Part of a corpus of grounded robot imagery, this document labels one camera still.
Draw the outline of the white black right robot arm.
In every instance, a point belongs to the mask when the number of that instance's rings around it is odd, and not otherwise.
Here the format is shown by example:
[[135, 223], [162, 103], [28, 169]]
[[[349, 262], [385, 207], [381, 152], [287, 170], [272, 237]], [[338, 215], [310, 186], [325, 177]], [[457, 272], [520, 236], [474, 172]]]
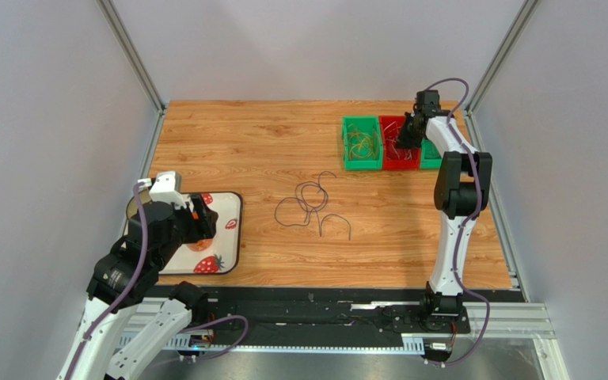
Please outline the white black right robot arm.
[[416, 94], [394, 146], [412, 150], [425, 141], [432, 143], [441, 157], [434, 189], [441, 230], [435, 267], [420, 301], [418, 322], [423, 329], [438, 331], [460, 321], [465, 311], [463, 267], [475, 223], [488, 205], [492, 156], [479, 151], [461, 133], [453, 112], [441, 107], [435, 89]]

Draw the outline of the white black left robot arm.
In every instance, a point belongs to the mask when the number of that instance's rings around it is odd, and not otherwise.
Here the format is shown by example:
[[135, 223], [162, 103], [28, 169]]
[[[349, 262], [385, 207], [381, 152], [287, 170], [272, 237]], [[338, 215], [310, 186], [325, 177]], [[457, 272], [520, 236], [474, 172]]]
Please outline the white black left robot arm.
[[135, 195], [137, 210], [125, 234], [96, 263], [85, 309], [61, 379], [135, 379], [164, 345], [191, 323], [208, 315], [206, 291], [183, 281], [157, 316], [122, 351], [116, 350], [128, 322], [160, 272], [183, 245], [215, 236], [218, 214], [198, 193], [181, 204]]

